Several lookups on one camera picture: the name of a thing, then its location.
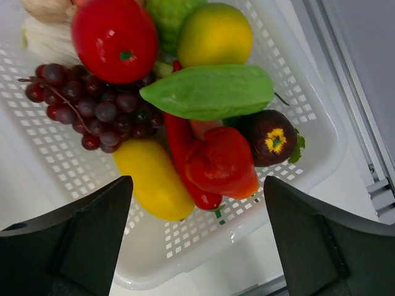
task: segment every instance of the white vegetable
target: white vegetable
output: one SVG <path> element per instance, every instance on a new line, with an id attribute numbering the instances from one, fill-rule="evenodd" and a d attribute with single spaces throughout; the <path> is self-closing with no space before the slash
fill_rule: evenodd
<path id="1" fill-rule="evenodd" d="M 23 47 L 43 64 L 57 63 L 66 67 L 80 64 L 70 34 L 70 23 L 41 23 L 28 17 L 22 25 Z"/>
<path id="2" fill-rule="evenodd" d="M 22 0 L 22 4 L 40 22 L 62 22 L 75 12 L 72 0 Z"/>

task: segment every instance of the bunch of grapes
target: bunch of grapes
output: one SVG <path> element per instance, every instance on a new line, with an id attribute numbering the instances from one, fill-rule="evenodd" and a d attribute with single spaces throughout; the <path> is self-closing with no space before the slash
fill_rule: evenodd
<path id="1" fill-rule="evenodd" d="M 72 125 L 83 135 L 86 150 L 113 153 L 122 141 L 150 137 L 164 124 L 162 112 L 139 95 L 140 88 L 155 82 L 153 73 L 121 86 L 100 80 L 82 65 L 40 65 L 35 74 L 20 79 L 30 82 L 26 96 L 47 103 L 50 119 Z"/>

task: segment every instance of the gray panel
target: gray panel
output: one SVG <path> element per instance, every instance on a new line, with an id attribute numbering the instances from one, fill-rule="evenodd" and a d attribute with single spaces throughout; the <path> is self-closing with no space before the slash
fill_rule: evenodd
<path id="1" fill-rule="evenodd" d="M 394 160 L 395 1 L 329 2 L 337 16 L 377 125 Z"/>

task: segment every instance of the tomato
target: tomato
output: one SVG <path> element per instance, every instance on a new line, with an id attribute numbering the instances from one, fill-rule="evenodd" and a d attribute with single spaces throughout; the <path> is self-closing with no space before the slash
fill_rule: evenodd
<path id="1" fill-rule="evenodd" d="M 72 20 L 74 48 L 84 66 L 114 84 L 132 83 L 155 64 L 155 23 L 135 0 L 90 0 Z"/>

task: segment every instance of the white plastic basket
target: white plastic basket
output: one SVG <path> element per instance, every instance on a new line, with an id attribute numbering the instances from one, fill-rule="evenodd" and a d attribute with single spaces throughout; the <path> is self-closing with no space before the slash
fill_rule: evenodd
<path id="1" fill-rule="evenodd" d="M 307 147 L 296 165 L 285 162 L 257 170 L 261 184 L 266 176 L 277 176 L 309 191 L 344 157 L 341 121 L 275 1 L 224 2 L 248 17 L 255 37 L 250 63 L 266 69 L 276 91 L 291 104 L 286 107 L 275 99 L 269 108 L 283 112 L 306 138 Z M 25 83 L 17 79 L 31 75 L 39 61 L 20 48 L 20 25 L 26 16 L 20 1 L 0 3 L 0 128 L 26 169 L 60 207 L 99 189 L 119 172 L 110 155 L 85 151 L 71 127 L 54 123 L 42 105 L 25 98 Z M 133 200 L 114 280 L 127 289 L 146 290 L 191 271 L 267 223 L 262 194 L 260 188 L 247 200 L 225 199 L 222 226 L 214 213 L 199 209 L 181 223 L 162 221 Z"/>

